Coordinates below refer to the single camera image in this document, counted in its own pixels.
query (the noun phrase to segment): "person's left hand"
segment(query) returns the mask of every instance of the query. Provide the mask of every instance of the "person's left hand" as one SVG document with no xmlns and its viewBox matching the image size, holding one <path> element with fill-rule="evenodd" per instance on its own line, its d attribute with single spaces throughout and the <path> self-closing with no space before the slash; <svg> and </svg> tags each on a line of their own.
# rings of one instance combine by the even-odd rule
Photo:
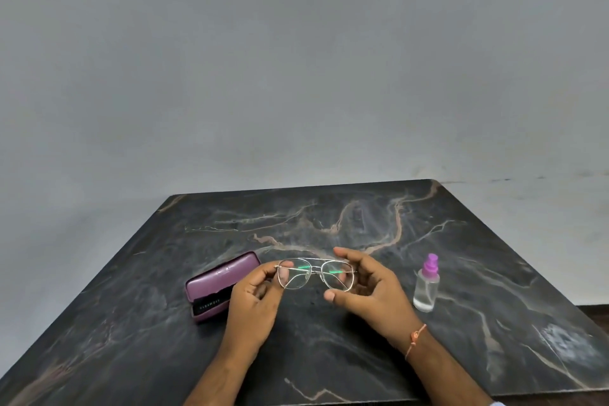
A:
<svg viewBox="0 0 609 406">
<path fill-rule="evenodd" d="M 279 261 L 259 265 L 232 288 L 221 351 L 239 353 L 249 363 L 275 324 L 283 287 L 277 277 Z"/>
</svg>

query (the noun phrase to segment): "brown floor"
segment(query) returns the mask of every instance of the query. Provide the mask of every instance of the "brown floor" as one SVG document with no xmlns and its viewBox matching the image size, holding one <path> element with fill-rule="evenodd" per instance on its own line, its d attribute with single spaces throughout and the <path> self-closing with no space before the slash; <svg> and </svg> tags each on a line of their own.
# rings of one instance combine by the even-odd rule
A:
<svg viewBox="0 0 609 406">
<path fill-rule="evenodd" d="M 579 307 L 597 325 L 609 333 L 609 305 Z M 538 395 L 502 400 L 506 406 L 608 406 L 609 391 L 571 393 L 568 395 Z"/>
</svg>

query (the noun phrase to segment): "table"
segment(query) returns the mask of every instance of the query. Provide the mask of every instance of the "table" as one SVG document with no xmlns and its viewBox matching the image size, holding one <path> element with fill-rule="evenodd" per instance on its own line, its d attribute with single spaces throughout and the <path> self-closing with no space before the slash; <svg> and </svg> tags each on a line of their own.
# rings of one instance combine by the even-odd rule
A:
<svg viewBox="0 0 609 406">
<path fill-rule="evenodd" d="M 366 250 L 409 295 L 438 254 L 422 319 L 491 395 L 609 388 L 609 337 L 438 182 L 411 180 L 170 197 L 0 380 L 0 403 L 179 404 L 225 324 L 192 324 L 185 281 L 247 250 L 336 245 Z M 324 289 L 285 292 L 238 404 L 421 398 L 404 360 Z"/>
</svg>

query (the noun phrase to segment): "purple spray cap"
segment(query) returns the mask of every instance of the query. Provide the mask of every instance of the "purple spray cap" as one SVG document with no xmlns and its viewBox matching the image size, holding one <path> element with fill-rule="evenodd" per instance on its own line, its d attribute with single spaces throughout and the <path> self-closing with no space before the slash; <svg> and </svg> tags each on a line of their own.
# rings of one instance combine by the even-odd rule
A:
<svg viewBox="0 0 609 406">
<path fill-rule="evenodd" d="M 422 275 L 425 278 L 433 279 L 438 276 L 438 256 L 430 254 L 422 266 Z"/>
</svg>

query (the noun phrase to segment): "orange bracelet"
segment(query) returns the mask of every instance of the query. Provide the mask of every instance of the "orange bracelet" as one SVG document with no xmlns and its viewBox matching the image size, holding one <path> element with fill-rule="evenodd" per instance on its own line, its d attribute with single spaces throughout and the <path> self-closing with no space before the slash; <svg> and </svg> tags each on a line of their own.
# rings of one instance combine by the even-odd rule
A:
<svg viewBox="0 0 609 406">
<path fill-rule="evenodd" d="M 408 359 L 408 353 L 410 353 L 412 347 L 416 345 L 416 340 L 418 339 L 418 336 L 421 335 L 423 329 L 425 329 L 426 327 L 427 325 L 424 324 L 421 329 L 410 334 L 410 346 L 408 347 L 408 351 L 406 352 L 406 356 L 404 357 L 405 359 Z"/>
</svg>

